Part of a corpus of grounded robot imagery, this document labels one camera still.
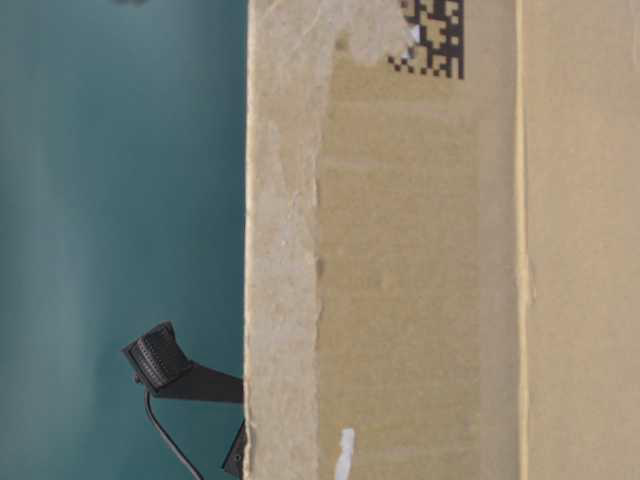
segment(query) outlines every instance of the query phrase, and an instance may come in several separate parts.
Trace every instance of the black cord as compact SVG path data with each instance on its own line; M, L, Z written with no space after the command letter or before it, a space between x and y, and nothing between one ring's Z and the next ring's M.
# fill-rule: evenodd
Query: black cord
M193 463L189 461L186 455L182 453L182 450L180 450L178 445L176 445L176 443L169 436L167 431L162 427L162 425L160 425L160 422L158 422L158 420L156 419L156 416L153 414L153 410L151 410L151 395L149 394L149 390L146 390L146 389L144 391L144 408L147 411L147 416L149 417L149 420L151 421L155 429L158 431L162 439L165 441L165 443L168 445L168 447L171 449L171 451L176 455L176 457L178 457L178 460L180 460L180 462L182 462L182 464L185 467L187 467L187 469L191 472L191 475L193 475L194 478L197 478L198 480L204 480L204 477L202 476L202 474L193 465Z

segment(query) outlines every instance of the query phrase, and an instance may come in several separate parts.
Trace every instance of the torn cardboard surface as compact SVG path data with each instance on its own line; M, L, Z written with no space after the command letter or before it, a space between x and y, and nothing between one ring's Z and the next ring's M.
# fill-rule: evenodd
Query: torn cardboard surface
M403 3L251 3L248 478L633 478L635 4Z

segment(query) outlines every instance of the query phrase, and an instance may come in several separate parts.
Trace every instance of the black plastic bracket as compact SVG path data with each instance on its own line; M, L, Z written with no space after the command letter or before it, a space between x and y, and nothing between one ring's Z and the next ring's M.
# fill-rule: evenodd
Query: black plastic bracket
M176 342L170 322L154 327L123 348L122 353L135 371L135 380L155 398L243 402L242 379L189 360ZM222 466L238 478L242 478L246 441L243 422Z

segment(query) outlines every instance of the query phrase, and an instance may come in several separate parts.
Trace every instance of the white tape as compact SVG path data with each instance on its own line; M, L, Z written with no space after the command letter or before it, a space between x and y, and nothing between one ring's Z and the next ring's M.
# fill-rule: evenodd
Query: white tape
M335 480L348 480L349 472L351 472L351 457L353 457L353 444L356 439L356 432L353 428L345 428L342 430L342 438L340 439L340 458L336 463Z

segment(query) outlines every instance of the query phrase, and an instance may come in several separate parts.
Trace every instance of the cardboard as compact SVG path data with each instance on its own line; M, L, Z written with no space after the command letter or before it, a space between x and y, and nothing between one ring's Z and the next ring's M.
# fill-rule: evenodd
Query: cardboard
M247 478L635 478L635 12L251 3Z

